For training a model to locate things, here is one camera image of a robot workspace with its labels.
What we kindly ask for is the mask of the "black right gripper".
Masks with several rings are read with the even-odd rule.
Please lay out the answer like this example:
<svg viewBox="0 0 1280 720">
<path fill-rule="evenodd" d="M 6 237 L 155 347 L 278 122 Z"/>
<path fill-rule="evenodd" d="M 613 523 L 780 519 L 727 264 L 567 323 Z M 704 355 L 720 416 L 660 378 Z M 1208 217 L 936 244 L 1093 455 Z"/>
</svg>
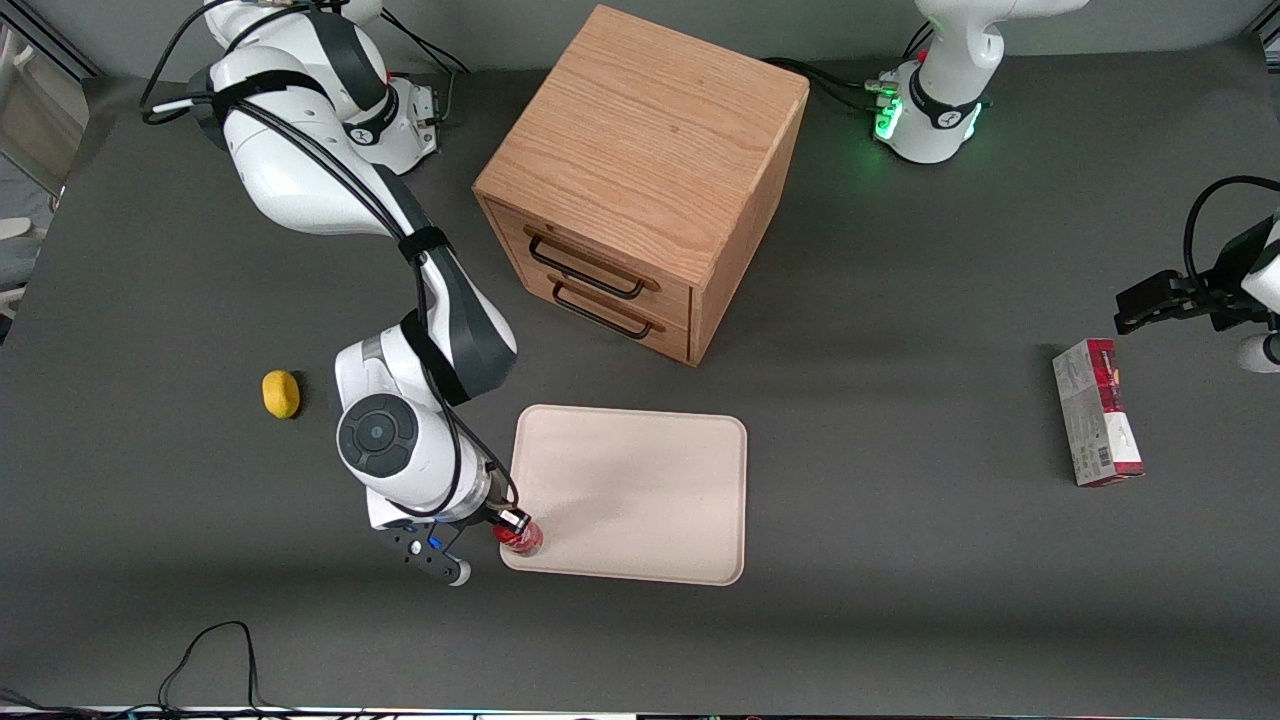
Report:
<svg viewBox="0 0 1280 720">
<path fill-rule="evenodd" d="M 484 503 L 468 518 L 462 520 L 462 529 L 465 530 L 481 524 L 497 524 L 498 528 L 503 528 L 508 533 L 525 533 L 530 521 L 531 516 L 521 509 L 495 507 L 489 503 Z"/>
</svg>

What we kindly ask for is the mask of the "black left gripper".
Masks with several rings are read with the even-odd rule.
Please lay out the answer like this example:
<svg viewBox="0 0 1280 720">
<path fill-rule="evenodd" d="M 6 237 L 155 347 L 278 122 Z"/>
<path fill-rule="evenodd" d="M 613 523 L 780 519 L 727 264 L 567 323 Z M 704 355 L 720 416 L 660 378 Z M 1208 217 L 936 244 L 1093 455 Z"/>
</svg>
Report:
<svg viewBox="0 0 1280 720">
<path fill-rule="evenodd" d="M 1244 323 L 1277 327 L 1277 219 L 1266 218 L 1229 240 L 1206 272 L 1196 269 L 1196 224 L 1185 228 L 1187 279 L 1161 270 L 1115 296 L 1115 329 L 1130 334 L 1156 322 L 1210 314 L 1216 332 Z"/>
</svg>

